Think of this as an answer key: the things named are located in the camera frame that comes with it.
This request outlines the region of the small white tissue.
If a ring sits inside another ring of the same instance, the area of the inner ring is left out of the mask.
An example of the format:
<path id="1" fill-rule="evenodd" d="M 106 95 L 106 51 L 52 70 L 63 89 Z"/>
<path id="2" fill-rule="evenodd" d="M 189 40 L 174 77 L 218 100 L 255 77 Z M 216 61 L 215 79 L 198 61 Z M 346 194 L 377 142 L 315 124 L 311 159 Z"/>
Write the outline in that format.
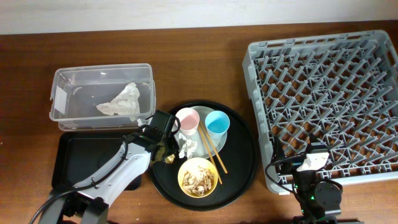
<path id="1" fill-rule="evenodd" d="M 182 159 L 186 157 L 187 159 L 191 159 L 193 157 L 193 153 L 196 151 L 198 143 L 192 139 L 185 137 L 182 133 L 178 135 L 179 139 L 183 140 L 183 145 L 179 150 L 179 158 Z"/>

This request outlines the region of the pink cup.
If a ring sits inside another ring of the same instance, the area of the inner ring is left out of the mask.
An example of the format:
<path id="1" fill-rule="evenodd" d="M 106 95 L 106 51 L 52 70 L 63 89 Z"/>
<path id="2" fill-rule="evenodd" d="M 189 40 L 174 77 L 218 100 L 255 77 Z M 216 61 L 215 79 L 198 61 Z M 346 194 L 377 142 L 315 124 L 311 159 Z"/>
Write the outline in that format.
<path id="1" fill-rule="evenodd" d="M 196 133 L 200 123 L 200 116 L 193 108 L 182 108 L 175 115 L 180 121 L 180 131 L 186 136 Z"/>

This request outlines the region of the large white napkin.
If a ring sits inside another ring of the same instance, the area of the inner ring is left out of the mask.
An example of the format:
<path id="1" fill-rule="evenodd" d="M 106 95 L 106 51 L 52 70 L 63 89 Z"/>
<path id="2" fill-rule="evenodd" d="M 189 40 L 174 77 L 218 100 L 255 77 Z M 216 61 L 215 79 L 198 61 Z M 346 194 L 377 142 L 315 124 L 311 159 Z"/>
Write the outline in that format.
<path id="1" fill-rule="evenodd" d="M 132 82 L 126 85 L 124 90 L 113 100 L 99 104 L 96 108 L 103 114 L 109 116 L 126 115 L 129 116 L 131 121 L 135 121 L 141 113 L 138 102 L 139 97 L 139 90 L 136 84 Z"/>

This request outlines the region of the yellow bowl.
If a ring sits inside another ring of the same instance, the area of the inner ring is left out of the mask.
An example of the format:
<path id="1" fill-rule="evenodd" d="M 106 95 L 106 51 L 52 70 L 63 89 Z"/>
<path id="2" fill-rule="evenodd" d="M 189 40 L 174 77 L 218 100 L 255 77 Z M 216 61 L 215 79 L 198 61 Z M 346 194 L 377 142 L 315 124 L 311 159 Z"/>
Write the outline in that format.
<path id="1" fill-rule="evenodd" d="M 178 171 L 178 184 L 190 197 L 209 196 L 218 184 L 218 171 L 207 159 L 196 157 L 184 162 Z"/>

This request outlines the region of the blue cup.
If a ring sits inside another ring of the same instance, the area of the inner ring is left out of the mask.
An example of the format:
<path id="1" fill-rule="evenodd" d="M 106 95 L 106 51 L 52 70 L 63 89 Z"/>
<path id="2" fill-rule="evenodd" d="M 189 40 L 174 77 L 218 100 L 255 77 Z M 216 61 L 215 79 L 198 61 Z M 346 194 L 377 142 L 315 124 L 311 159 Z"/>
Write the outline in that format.
<path id="1" fill-rule="evenodd" d="M 221 138 L 229 129 L 229 116 L 222 111 L 212 111 L 205 118 L 205 127 L 213 139 Z"/>

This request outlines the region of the food scraps pile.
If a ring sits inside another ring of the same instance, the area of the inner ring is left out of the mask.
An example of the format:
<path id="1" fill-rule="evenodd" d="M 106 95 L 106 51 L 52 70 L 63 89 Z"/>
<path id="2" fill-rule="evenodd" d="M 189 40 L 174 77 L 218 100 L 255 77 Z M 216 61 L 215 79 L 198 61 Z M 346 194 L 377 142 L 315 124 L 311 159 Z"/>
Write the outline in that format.
<path id="1" fill-rule="evenodd" d="M 202 197 L 214 185 L 215 175 L 211 170 L 198 166 L 193 172 L 186 171 L 182 180 L 182 189 L 194 196 Z"/>

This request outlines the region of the gold foil wrapper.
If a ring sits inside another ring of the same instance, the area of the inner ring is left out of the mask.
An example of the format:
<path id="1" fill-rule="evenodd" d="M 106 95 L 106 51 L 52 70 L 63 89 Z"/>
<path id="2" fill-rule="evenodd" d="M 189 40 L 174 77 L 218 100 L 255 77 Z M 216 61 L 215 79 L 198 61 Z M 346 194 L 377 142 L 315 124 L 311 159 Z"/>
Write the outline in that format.
<path id="1" fill-rule="evenodd" d="M 164 161 L 166 164 L 172 164 L 174 162 L 175 159 L 175 155 L 171 154 L 170 156 L 167 156 Z"/>

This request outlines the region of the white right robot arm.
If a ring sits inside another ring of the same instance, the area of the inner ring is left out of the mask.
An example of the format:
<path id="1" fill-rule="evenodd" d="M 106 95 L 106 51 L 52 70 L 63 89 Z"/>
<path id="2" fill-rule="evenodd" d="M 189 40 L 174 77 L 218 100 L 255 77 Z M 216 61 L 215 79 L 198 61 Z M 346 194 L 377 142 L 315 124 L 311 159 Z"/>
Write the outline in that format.
<path id="1" fill-rule="evenodd" d="M 305 150 L 287 157 L 282 150 L 282 141 L 274 136 L 274 152 L 271 166 L 292 174 L 292 188 L 289 192 L 300 204 L 301 216 L 293 217 L 293 224 L 338 223 L 341 214 L 340 203 L 343 186 L 330 179 L 321 179 L 317 172 L 326 166 L 330 157 L 328 146 L 314 134 Z"/>

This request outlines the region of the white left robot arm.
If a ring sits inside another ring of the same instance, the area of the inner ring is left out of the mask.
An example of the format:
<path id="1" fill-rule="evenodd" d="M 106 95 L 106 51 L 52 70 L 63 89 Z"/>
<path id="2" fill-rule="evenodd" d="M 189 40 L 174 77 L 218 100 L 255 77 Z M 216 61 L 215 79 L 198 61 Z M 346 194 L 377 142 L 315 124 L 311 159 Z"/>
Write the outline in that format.
<path id="1" fill-rule="evenodd" d="M 105 165 L 71 187 L 53 189 L 30 222 L 65 223 L 64 216 L 79 215 L 82 223 L 107 223 L 110 206 L 134 179 L 156 162 L 172 162 L 179 150 L 174 135 L 148 127 L 124 135 Z"/>

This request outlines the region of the clear plastic waste bin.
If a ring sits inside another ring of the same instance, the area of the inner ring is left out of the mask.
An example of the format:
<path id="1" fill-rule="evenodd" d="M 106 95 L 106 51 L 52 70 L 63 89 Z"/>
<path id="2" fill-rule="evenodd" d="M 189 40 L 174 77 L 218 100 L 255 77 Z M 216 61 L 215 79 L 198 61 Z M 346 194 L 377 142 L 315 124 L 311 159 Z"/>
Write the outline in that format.
<path id="1" fill-rule="evenodd" d="M 106 115 L 96 106 L 113 100 L 129 83 L 139 90 L 140 115 Z M 50 119 L 62 131 L 131 129 L 155 112 L 155 82 L 148 63 L 60 68 L 55 72 Z"/>

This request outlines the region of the grey plastic dishwasher rack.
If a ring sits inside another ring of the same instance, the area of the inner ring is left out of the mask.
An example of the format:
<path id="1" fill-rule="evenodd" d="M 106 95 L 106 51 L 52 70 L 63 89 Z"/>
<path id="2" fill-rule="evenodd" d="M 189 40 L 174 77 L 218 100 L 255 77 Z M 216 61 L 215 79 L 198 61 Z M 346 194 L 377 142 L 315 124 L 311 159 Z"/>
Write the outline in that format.
<path id="1" fill-rule="evenodd" d="M 243 71 L 272 193 L 292 184 L 291 174 L 269 167 L 274 136 L 287 157 L 305 150 L 310 133 L 324 142 L 330 157 L 322 179 L 397 178 L 397 52 L 387 32 L 253 42 Z"/>

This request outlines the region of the wooden chopstick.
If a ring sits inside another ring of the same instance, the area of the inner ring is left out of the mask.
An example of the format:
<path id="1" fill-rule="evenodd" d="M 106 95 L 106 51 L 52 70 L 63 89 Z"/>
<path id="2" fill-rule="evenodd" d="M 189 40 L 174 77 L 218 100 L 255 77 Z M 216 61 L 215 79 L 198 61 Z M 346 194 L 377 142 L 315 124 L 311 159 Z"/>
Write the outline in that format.
<path id="1" fill-rule="evenodd" d="M 221 180 L 221 177 L 220 177 L 220 175 L 219 175 L 219 173 L 218 173 L 218 169 L 216 168 L 215 162 L 214 162 L 214 160 L 213 160 L 213 156 L 211 155 L 211 151 L 210 151 L 210 149 L 209 149 L 209 147 L 208 147 L 208 143 L 207 143 L 205 134 L 204 134 L 204 132 L 203 132 L 201 126 L 198 127 L 198 131 L 199 131 L 199 133 L 200 133 L 200 137 L 201 137 L 201 139 L 202 139 L 202 141 L 203 141 L 203 144 L 204 144 L 204 146 L 205 146 L 205 149 L 206 149 L 206 151 L 207 151 L 207 154 L 208 154 L 208 156 L 209 156 L 209 159 L 210 159 L 211 163 L 213 164 L 213 166 L 214 166 L 215 169 L 216 169 L 216 172 L 217 172 L 217 174 L 218 174 L 218 180 L 219 180 L 220 184 L 222 185 L 222 184 L 223 184 L 223 181 Z"/>
<path id="2" fill-rule="evenodd" d="M 213 144 L 213 141 L 211 140 L 209 134 L 208 134 L 207 131 L 205 130 L 205 125 L 203 124 L 202 121 L 200 121 L 200 126 L 201 126 L 201 128 L 202 128 L 202 130 L 203 130 L 205 136 L 208 138 L 208 140 L 209 140 L 209 142 L 210 142 L 210 144 L 211 144 L 211 147 L 212 147 L 212 149 L 214 150 L 215 155 L 216 155 L 216 157 L 217 157 L 219 163 L 221 164 L 221 166 L 222 166 L 222 168 L 223 168 L 225 174 L 227 174 L 228 171 L 227 171 L 227 169 L 226 169 L 226 167 L 225 167 L 225 165 L 224 165 L 224 163 L 223 163 L 223 161 L 222 161 L 220 155 L 218 154 L 218 151 L 216 150 L 216 147 L 215 147 L 215 145 Z"/>

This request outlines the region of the grey round plate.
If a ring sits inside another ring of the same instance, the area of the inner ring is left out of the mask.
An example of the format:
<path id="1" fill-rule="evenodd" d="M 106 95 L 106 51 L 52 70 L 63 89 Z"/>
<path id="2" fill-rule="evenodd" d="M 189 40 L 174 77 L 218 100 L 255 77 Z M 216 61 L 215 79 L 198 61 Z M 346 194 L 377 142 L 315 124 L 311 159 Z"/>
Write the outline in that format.
<path id="1" fill-rule="evenodd" d="M 206 107 L 206 106 L 192 106 L 192 108 L 195 109 L 198 112 L 198 114 L 200 116 L 200 121 L 202 121 L 203 123 L 205 122 L 206 116 L 213 111 L 212 108 L 209 108 L 209 107 Z M 179 148 L 181 148 L 182 145 L 183 145 L 183 140 L 178 138 L 178 135 L 180 133 L 181 133 L 181 131 L 178 131 L 174 135 Z M 195 157 L 201 157 L 201 158 L 204 158 L 204 159 L 208 159 L 209 158 L 209 156 L 207 154 L 207 151 L 205 149 L 205 146 L 203 144 L 203 141 L 202 141 L 202 139 L 200 137 L 199 131 L 197 131 L 192 136 L 186 136 L 186 135 L 184 135 L 184 136 L 189 138 L 189 139 L 192 139 L 192 140 L 194 140 L 194 141 L 196 141 L 198 143 L 197 149 L 193 153 L 193 157 L 192 158 L 195 158 Z"/>

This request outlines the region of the round black serving tray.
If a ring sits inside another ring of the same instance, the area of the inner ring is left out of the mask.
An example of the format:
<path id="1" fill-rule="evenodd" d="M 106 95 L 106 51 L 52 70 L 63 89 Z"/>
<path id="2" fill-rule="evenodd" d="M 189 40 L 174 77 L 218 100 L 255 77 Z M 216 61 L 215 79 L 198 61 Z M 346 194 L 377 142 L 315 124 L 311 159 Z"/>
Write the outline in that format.
<path id="1" fill-rule="evenodd" d="M 155 188 L 168 201 L 189 210 L 214 210 L 234 202 L 249 188 L 257 170 L 259 146 L 243 117 L 220 103 L 191 101 L 172 108 L 169 113 L 176 114 L 178 110 L 191 106 L 206 106 L 229 116 L 231 124 L 226 143 L 219 152 L 228 171 L 227 174 L 220 171 L 223 183 L 218 184 L 209 196 L 188 196 L 181 190 L 177 180 L 178 170 L 186 159 L 175 159 L 172 164 L 157 162 L 148 170 L 148 174 Z"/>

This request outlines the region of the black rectangular tray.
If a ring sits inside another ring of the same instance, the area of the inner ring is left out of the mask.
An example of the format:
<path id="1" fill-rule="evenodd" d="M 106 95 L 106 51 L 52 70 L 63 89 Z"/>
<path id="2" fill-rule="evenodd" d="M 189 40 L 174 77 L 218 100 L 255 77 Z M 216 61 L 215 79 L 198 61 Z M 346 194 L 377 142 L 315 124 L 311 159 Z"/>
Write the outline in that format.
<path id="1" fill-rule="evenodd" d="M 73 186 L 105 165 L 119 150 L 125 131 L 67 132 L 60 136 L 52 187 Z"/>

